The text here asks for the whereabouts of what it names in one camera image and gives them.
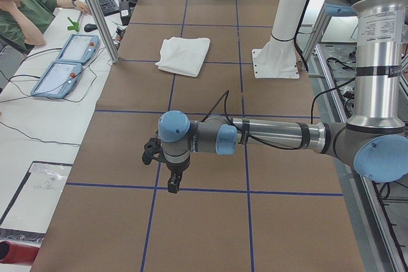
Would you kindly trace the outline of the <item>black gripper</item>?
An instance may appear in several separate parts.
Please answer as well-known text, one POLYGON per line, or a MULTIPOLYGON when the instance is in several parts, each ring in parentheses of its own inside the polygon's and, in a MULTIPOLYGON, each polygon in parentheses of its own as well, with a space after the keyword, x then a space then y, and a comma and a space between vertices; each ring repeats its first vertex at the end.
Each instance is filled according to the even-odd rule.
POLYGON ((168 192, 177 194, 180 189, 181 175, 190 165, 190 157, 186 157, 182 162, 170 162, 164 156, 161 140, 159 138, 150 138, 144 145, 142 162, 144 165, 150 165, 152 160, 166 164, 171 173, 177 173, 177 175, 171 175, 168 180, 168 192))

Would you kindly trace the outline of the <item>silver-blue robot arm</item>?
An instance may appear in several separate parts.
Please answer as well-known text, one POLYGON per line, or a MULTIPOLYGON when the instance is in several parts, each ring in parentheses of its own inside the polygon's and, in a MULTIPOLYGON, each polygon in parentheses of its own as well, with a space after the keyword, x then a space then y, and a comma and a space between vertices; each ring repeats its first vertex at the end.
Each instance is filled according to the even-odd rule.
POLYGON ((353 114, 344 123, 304 124, 213 111, 198 121, 178 110, 167 111, 145 144, 142 161, 167 165, 169 192, 179 191, 193 152, 231 155, 237 145, 250 142, 330 155, 376 183, 394 182, 407 174, 405 124, 398 117, 407 0, 326 0, 325 6, 330 15, 358 17, 353 114))

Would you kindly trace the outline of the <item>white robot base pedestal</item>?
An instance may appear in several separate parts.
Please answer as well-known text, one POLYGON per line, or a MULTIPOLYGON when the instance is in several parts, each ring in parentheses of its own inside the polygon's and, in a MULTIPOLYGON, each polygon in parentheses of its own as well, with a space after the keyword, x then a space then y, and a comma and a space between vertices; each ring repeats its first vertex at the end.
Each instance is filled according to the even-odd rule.
POLYGON ((262 49, 252 50, 256 78, 300 77, 296 66, 295 42, 308 0, 279 0, 270 40, 262 49))

